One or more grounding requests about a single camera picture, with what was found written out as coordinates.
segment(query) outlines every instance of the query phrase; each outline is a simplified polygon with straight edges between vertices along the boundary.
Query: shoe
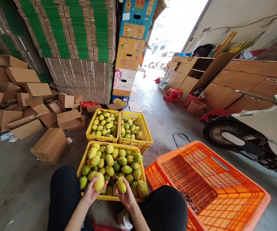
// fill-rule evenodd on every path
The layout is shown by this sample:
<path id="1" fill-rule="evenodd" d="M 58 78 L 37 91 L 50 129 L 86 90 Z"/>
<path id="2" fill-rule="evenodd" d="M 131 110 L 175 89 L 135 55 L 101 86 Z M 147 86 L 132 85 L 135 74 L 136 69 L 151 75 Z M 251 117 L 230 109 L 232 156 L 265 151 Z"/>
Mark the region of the shoe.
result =
<path id="1" fill-rule="evenodd" d="M 126 208 L 118 214 L 118 224 L 125 231 L 130 231 L 133 228 L 133 225 L 130 223 L 129 212 Z"/>

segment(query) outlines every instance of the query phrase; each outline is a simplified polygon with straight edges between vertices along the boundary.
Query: yellow plastic crate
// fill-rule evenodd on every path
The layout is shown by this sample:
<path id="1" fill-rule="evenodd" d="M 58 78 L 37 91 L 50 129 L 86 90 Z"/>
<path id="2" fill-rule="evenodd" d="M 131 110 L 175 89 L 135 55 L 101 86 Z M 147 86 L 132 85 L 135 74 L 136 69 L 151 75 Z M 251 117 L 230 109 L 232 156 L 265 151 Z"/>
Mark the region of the yellow plastic crate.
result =
<path id="1" fill-rule="evenodd" d="M 114 114 L 114 115 L 118 115 L 118 124 L 117 124 L 117 134 L 116 134 L 116 138 L 110 138 L 110 137 L 103 137 L 103 136 L 96 136 L 96 135 L 92 135 L 91 133 L 93 132 L 93 130 L 91 129 L 91 127 L 93 126 L 93 121 L 95 120 L 95 118 L 98 116 L 97 112 L 98 111 L 102 111 L 102 113 L 104 112 L 109 112 L 111 114 Z M 107 142 L 107 143 L 117 143 L 118 142 L 118 138 L 119 138 L 119 133 L 120 133 L 120 130 L 119 130 L 119 127 L 120 127 L 120 120 L 119 120 L 119 117 L 120 117 L 120 113 L 119 111 L 113 111 L 113 110 L 107 110 L 107 109 L 97 109 L 94 113 L 94 116 L 93 118 L 91 119 L 91 122 L 87 128 L 87 131 L 86 131 L 86 137 L 87 137 L 87 140 L 88 141 L 99 141 L 99 142 Z"/>
<path id="2" fill-rule="evenodd" d="M 151 137 L 151 134 L 150 134 L 149 128 L 147 126 L 144 115 L 142 113 L 121 111 L 120 116 L 119 116 L 119 124 L 121 124 L 121 119 L 124 117 L 127 119 L 132 119 L 132 120 L 135 120 L 137 118 L 141 119 L 139 124 L 141 124 L 143 126 L 143 128 L 142 128 L 143 139 L 142 140 L 132 140 L 132 139 L 121 138 L 120 137 L 121 126 L 120 126 L 120 127 L 118 127 L 118 131 L 119 131 L 118 143 L 138 147 L 141 151 L 141 154 L 143 154 L 152 145 L 152 137 Z"/>
<path id="3" fill-rule="evenodd" d="M 76 174 L 77 174 L 78 177 L 81 176 L 82 168 L 86 165 L 86 162 L 87 162 L 87 152 L 89 151 L 90 147 L 91 147 L 94 143 L 97 143 L 97 144 L 99 144 L 100 146 L 101 146 L 101 145 L 108 145 L 108 144 L 111 144 L 111 145 L 113 145 L 114 148 L 119 148 L 119 149 L 124 149 L 124 150 L 129 150 L 129 151 L 135 151 L 135 152 L 137 152 L 137 153 L 140 154 L 139 149 L 136 148 L 136 147 L 133 147 L 133 146 L 127 146 L 127 145 L 115 144 L 115 143 L 105 143 L 105 142 L 91 141 L 91 142 L 89 142 L 89 143 L 87 144 L 87 148 L 86 148 L 85 153 L 84 153 L 84 155 L 83 155 L 83 158 L 82 158 L 82 160 L 81 160 L 80 166 L 78 167 L 78 170 L 77 170 L 77 172 L 76 172 Z M 144 182 L 147 184 L 143 162 L 140 162 L 140 163 L 139 163 L 139 169 L 141 170 L 141 173 L 142 173 L 142 181 L 144 181 Z M 120 201 L 120 199 L 119 199 L 118 197 L 106 196 L 106 195 L 101 195 L 101 194 L 97 197 L 97 200 Z M 144 202 L 144 200 L 141 199 L 141 198 L 135 198 L 135 200 L 136 200 L 137 202 Z"/>

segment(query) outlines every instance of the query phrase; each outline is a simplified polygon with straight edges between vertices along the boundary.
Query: tire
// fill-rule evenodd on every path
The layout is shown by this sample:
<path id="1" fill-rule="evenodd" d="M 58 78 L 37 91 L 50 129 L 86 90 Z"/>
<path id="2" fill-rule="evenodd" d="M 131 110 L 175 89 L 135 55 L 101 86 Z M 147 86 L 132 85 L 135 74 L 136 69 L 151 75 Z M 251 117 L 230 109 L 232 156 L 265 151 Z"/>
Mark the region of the tire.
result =
<path id="1" fill-rule="evenodd" d="M 152 68 L 152 69 L 155 69 L 154 64 L 155 64 L 154 62 L 151 62 L 151 63 L 148 65 L 148 67 L 149 67 L 149 68 Z"/>
<path id="2" fill-rule="evenodd" d="M 235 132 L 238 132 L 241 136 L 249 135 L 255 131 L 249 126 L 234 120 L 218 120 L 207 124 L 203 129 L 203 135 L 205 139 L 212 145 L 226 150 L 233 150 L 238 148 L 238 146 L 225 140 L 224 138 L 222 138 L 222 142 L 219 141 L 221 137 L 215 134 L 218 132 L 216 129 L 223 129 L 223 131 L 234 130 Z"/>

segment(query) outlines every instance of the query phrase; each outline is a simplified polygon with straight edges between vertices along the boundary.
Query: concrete floor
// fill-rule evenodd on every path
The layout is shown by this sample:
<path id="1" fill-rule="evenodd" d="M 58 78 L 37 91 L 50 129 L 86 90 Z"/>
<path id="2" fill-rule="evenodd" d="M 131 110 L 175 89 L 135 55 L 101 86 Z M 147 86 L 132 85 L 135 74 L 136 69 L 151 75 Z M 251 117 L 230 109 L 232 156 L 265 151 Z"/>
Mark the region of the concrete floor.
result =
<path id="1" fill-rule="evenodd" d="M 204 124 L 184 106 L 174 102 L 165 103 L 165 90 L 153 82 L 159 70 L 147 69 L 147 77 L 138 73 L 135 84 L 138 95 L 132 93 L 131 101 L 139 102 L 153 138 L 152 146 L 144 154 L 144 166 L 156 158 L 176 149 L 172 134 L 181 132 L 191 141 L 199 140 L 261 185 L 270 195 L 271 203 L 258 222 L 255 231 L 277 231 L 277 174 L 230 151 L 216 148 L 207 143 L 202 135 Z M 49 207 L 49 183 L 54 171 L 63 164 L 78 168 L 87 140 L 84 132 L 72 133 L 69 144 L 57 166 L 37 161 L 30 148 L 45 130 L 15 143 L 0 144 L 0 231 L 46 230 Z M 120 202 L 96 201 L 89 217 L 99 224 L 117 226 L 117 213 L 122 209 Z"/>

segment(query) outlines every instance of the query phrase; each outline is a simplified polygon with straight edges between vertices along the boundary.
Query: person's left hand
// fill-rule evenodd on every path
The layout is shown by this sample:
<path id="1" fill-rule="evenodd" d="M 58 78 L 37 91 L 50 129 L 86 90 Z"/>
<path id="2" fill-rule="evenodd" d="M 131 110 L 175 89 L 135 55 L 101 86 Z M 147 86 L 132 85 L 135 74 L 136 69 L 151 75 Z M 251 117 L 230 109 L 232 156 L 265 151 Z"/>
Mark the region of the person's left hand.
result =
<path id="1" fill-rule="evenodd" d="M 106 189 L 106 185 L 108 184 L 108 181 L 104 183 L 104 187 L 100 192 L 97 192 L 94 188 L 93 185 L 98 179 L 98 176 L 94 177 L 92 181 L 89 183 L 87 190 L 84 193 L 83 198 L 86 200 L 87 205 L 90 207 L 91 204 L 97 199 L 97 196 L 102 193 Z"/>

